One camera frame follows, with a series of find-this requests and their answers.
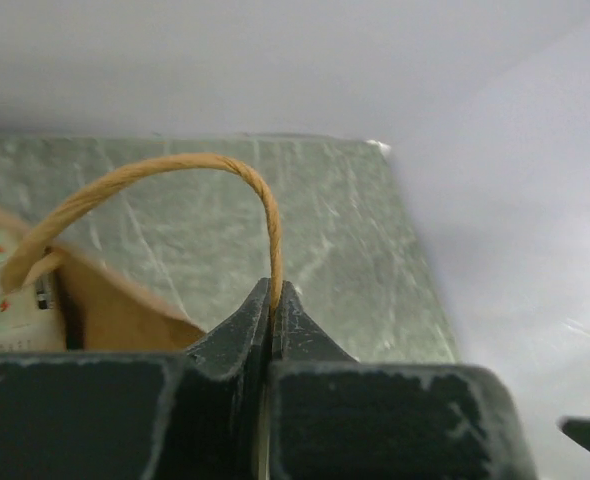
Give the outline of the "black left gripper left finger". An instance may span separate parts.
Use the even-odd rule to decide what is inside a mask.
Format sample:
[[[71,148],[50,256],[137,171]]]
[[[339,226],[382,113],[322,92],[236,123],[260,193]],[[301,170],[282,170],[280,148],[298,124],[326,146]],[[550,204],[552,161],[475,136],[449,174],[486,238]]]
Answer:
[[[0,479],[263,479],[269,283],[175,353],[0,353]]]

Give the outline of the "brown paper bag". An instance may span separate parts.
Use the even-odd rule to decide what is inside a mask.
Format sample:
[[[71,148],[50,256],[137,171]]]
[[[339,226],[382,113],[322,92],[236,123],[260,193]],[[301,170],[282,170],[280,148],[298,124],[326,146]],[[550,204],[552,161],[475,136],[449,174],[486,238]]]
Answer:
[[[90,351],[178,351],[204,337],[188,318],[120,275],[59,241],[59,235],[98,205],[135,182],[160,173],[206,168],[241,177],[264,206],[271,266],[270,308],[277,309],[283,283],[282,229],[277,202],[250,166],[211,153],[151,158],[120,167],[68,197],[30,227],[0,208],[0,227],[19,234],[17,249],[1,271],[3,292],[28,287],[54,273],[81,317],[82,347]]]

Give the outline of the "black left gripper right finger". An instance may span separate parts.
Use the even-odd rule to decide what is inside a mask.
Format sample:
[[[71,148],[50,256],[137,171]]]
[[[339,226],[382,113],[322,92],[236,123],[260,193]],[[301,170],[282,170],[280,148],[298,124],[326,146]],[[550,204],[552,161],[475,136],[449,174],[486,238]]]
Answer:
[[[514,402],[491,371],[361,363],[285,283],[269,366],[274,479],[533,479]]]

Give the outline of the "green Chuba chips bag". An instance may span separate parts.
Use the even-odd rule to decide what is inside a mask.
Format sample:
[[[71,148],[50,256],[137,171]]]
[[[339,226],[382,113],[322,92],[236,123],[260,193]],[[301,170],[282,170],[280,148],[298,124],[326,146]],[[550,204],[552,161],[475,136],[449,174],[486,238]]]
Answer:
[[[17,244],[17,236],[0,227],[0,273]],[[43,276],[11,293],[3,292],[0,284],[0,352],[65,350],[65,323],[52,277]]]

